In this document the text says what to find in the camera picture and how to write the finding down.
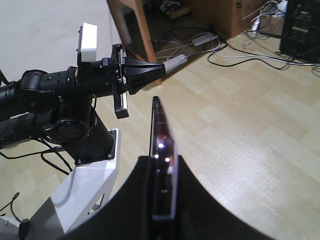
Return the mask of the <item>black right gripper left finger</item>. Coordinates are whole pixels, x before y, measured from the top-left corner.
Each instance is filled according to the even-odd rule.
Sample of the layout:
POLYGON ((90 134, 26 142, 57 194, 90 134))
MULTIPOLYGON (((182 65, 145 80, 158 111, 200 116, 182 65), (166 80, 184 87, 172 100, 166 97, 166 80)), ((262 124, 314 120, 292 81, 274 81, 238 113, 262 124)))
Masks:
POLYGON ((60 240, 154 240, 153 158, 139 156, 128 179, 97 214, 60 240))

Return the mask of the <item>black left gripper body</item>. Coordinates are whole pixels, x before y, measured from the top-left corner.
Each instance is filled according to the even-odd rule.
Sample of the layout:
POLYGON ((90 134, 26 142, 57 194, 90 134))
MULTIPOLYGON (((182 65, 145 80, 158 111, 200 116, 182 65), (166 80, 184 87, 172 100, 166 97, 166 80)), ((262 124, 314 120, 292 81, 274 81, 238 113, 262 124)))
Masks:
POLYGON ((114 112, 117 119, 129 117, 123 57, 123 45, 121 43, 114 44, 111 57, 102 58, 100 64, 103 71, 103 87, 101 87, 99 96, 113 97, 114 112))

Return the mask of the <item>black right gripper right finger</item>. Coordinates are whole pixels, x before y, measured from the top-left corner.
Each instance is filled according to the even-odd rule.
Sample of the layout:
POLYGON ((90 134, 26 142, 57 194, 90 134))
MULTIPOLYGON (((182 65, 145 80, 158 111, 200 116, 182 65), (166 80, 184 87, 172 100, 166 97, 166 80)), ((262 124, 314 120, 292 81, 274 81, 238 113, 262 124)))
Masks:
POLYGON ((222 206, 178 156, 176 240, 272 240, 222 206))

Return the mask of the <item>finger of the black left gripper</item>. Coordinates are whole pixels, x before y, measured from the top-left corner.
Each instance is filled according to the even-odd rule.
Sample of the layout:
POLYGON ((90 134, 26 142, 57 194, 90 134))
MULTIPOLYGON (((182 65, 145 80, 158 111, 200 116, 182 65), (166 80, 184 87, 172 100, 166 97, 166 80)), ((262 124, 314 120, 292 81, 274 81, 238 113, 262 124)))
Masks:
POLYGON ((124 68, 127 75, 155 74, 165 75, 166 69, 163 63, 146 62, 130 57, 124 57, 124 68))
POLYGON ((160 77, 153 73, 134 74, 134 75, 126 74, 127 91, 130 95, 135 95, 145 86, 149 85, 150 83, 158 79, 160 79, 160 77))

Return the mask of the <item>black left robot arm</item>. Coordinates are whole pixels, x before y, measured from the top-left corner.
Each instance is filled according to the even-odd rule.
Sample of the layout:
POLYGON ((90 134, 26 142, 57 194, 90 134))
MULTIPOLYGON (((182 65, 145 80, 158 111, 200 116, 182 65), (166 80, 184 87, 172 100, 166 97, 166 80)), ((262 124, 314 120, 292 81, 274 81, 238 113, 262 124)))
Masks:
POLYGON ((65 71, 28 70, 0 89, 0 147, 43 138, 76 165, 107 160, 115 142, 93 99, 112 96, 115 115, 123 119, 129 115, 126 96, 165 75, 164 64, 125 56, 121 44, 113 45, 110 57, 65 71))

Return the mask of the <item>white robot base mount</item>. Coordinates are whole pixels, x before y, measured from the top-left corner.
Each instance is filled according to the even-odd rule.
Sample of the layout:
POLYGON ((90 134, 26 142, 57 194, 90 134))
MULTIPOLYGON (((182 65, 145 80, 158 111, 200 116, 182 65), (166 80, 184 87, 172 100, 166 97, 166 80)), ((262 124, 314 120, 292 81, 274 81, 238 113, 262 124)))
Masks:
POLYGON ((76 166, 31 217, 28 240, 57 240, 102 210, 119 173, 122 136, 118 128, 112 130, 112 137, 111 159, 76 166))

